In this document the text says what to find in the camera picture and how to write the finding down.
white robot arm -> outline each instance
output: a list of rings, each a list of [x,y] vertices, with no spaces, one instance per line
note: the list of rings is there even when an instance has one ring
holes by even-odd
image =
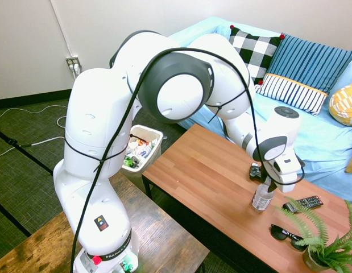
[[[83,246],[74,260],[76,272],[128,273],[138,267],[139,239],[109,178],[121,169],[131,121],[140,107],[160,121],[178,122],[207,105],[224,121],[229,137],[264,162],[281,191],[293,189],[288,184],[297,180],[300,169],[293,151],[299,116],[290,108],[275,109],[256,135],[246,114],[254,84],[224,37],[204,35],[179,48],[155,32],[136,32],[111,66],[76,78],[64,159],[53,172],[56,193]]]

white wall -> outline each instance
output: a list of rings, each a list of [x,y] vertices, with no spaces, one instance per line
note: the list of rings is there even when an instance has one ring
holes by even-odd
[[[352,0],[52,0],[83,69],[108,68],[130,33],[165,36],[209,16],[352,49]],[[0,0],[0,99],[70,89],[49,0]]]

light blue couch cover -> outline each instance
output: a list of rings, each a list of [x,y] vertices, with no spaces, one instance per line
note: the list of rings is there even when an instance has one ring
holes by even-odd
[[[183,47],[208,33],[217,33],[229,39],[231,24],[257,36],[280,35],[277,32],[210,17],[173,34],[169,38]],[[338,123],[330,115],[328,103],[330,97],[337,90],[351,83],[352,61],[331,90],[318,116],[314,117],[305,111],[294,109],[301,117],[301,127],[295,141],[295,152],[306,163],[305,180],[350,202],[352,202],[352,173],[345,173],[344,170],[352,157],[352,127]],[[253,103],[256,118],[260,121],[266,121],[275,107],[288,106],[283,102],[259,94],[256,94]],[[197,123],[225,138],[220,119],[215,118],[208,124],[212,116],[213,113],[206,106],[203,106],[196,114],[179,124],[189,129]]]

warning label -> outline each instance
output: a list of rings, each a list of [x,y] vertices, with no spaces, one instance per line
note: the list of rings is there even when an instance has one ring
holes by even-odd
[[[97,217],[94,221],[100,231],[103,231],[104,229],[106,229],[109,226],[107,224],[105,218],[102,215]]]

black cable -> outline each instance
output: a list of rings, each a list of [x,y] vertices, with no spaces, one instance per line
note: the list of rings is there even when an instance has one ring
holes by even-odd
[[[123,150],[121,150],[121,151],[118,152],[117,154],[112,155],[112,156],[109,156],[108,158],[105,158],[105,159],[103,160],[103,159],[99,159],[99,158],[96,158],[96,157],[91,156],[91,155],[87,155],[87,154],[85,154],[85,153],[83,153],[83,152],[80,152],[79,150],[73,148],[73,147],[71,146],[71,144],[68,143],[68,141],[67,141],[66,138],[64,138],[64,141],[66,142],[66,144],[68,145],[68,147],[70,147],[73,151],[79,153],[80,155],[83,155],[83,156],[86,156],[86,157],[88,157],[88,158],[92,158],[92,159],[94,159],[94,160],[99,161],[99,165],[102,164],[102,163],[104,163],[104,162],[107,161],[108,159],[111,159],[111,158],[114,158],[115,156],[118,156],[119,154],[121,154],[122,152],[124,152],[125,149],[126,149],[126,147],[125,147]]]
[[[144,141],[144,142],[147,142],[145,139],[142,139],[142,138],[140,138],[140,137],[138,137],[138,136],[136,136],[136,135],[130,134],[129,136],[130,136],[131,138],[134,137],[134,138],[138,138],[138,139],[140,139],[140,140],[142,140],[142,141]]]
[[[24,150],[20,145],[18,145],[18,141],[15,139],[7,137],[4,133],[0,132],[0,138],[4,140],[7,144],[12,145],[15,147],[18,151],[20,151],[23,155],[27,156],[30,158],[33,162],[37,163],[40,165],[43,169],[45,169],[51,176],[53,176],[53,170],[48,168],[46,165],[44,165],[42,162],[40,162],[37,158],[29,154],[26,150]]]
[[[285,186],[289,186],[289,185],[294,185],[294,184],[297,184],[298,182],[302,181],[303,178],[305,177],[305,170],[303,169],[303,167],[301,166],[301,170],[302,170],[302,175],[301,175],[301,178],[298,179],[297,181],[295,182],[291,182],[291,183],[280,183],[280,182],[277,182],[274,180],[274,183],[276,184],[279,184],[279,185],[285,185]]]
[[[81,217],[80,217],[80,220],[78,222],[78,225],[77,225],[77,229],[76,229],[76,233],[74,235],[74,239],[73,239],[73,245],[72,245],[72,253],[71,253],[71,268],[70,268],[70,273],[73,273],[73,264],[74,264],[74,254],[76,252],[76,242],[77,242],[77,239],[78,239],[78,234],[80,233],[80,228],[81,228],[81,225],[82,225],[82,222],[84,220],[84,216],[85,216],[85,212],[86,212],[86,209],[87,209],[87,206],[88,206],[88,203],[89,203],[89,200],[90,200],[90,197],[92,195],[92,192],[94,190],[94,187],[96,185],[96,182],[98,180],[98,177],[100,175],[100,172],[101,172],[101,169],[102,169],[102,166],[103,166],[103,163],[104,161],[106,160],[106,155],[107,153],[109,152],[110,148],[111,148],[111,145],[113,144],[113,142],[115,141],[115,138],[118,136],[118,134],[120,133],[120,130],[122,128],[122,126],[124,125],[125,123],[125,120],[127,118],[127,116],[129,115],[129,112],[131,111],[131,108],[132,108],[132,105],[136,99],[136,96],[138,95],[138,92],[139,92],[139,89],[140,89],[140,86],[141,84],[143,83],[144,81],[144,78],[147,76],[148,74],[148,71],[150,70],[150,68],[153,66],[153,64],[158,60],[160,59],[161,57],[163,57],[164,55],[166,54],[169,54],[169,53],[172,53],[172,52],[175,52],[175,51],[192,51],[192,52],[199,52],[199,53],[204,53],[204,54],[207,54],[207,55],[211,55],[211,56],[214,56],[220,60],[222,60],[224,63],[228,64],[229,66],[231,66],[233,68],[233,70],[239,75],[241,81],[242,81],[242,84],[244,85],[245,87],[245,90],[243,91],[243,93],[246,91],[247,92],[247,95],[248,95],[248,98],[249,98],[249,102],[250,102],[250,106],[251,106],[251,110],[252,110],[252,118],[253,118],[253,123],[254,123],[254,132],[255,132],[255,141],[256,141],[256,147],[257,147],[257,150],[258,150],[258,155],[259,155],[259,158],[262,158],[261,156],[261,153],[260,153],[260,150],[259,150],[259,145],[258,145],[258,139],[257,139],[257,134],[256,134],[256,122],[255,122],[255,114],[254,114],[254,107],[252,106],[252,99],[251,99],[251,95],[250,95],[250,92],[249,92],[249,85],[245,82],[244,78],[242,77],[241,75],[241,72],[239,71],[239,69],[233,64],[231,63],[230,61],[228,61],[226,58],[218,55],[218,54],[215,54],[213,52],[209,52],[209,51],[206,51],[206,50],[203,50],[203,49],[198,49],[198,48],[170,48],[170,49],[166,49],[164,51],[161,51],[160,53],[158,53],[157,55],[155,55],[150,61],[149,63],[146,65],[146,67],[144,68],[143,72],[141,73],[140,75],[140,78],[139,78],[139,81],[135,87],[135,90],[130,98],[130,101],[129,101],[129,104],[127,106],[127,109],[122,117],[122,120],[120,121],[120,124],[116,130],[116,132],[114,133],[113,137],[111,138],[111,140],[109,141],[109,143],[107,144],[107,147],[105,149],[105,152],[103,153],[103,156],[102,156],[102,159],[99,160],[100,161],[100,164],[97,168],[97,171],[96,171],[96,174],[95,174],[95,178],[94,178],[94,181],[92,182],[92,185],[91,185],[91,188],[90,188],[90,191],[86,197],[86,200],[85,200],[85,204],[84,204],[84,208],[82,210],[82,214],[81,214]]]

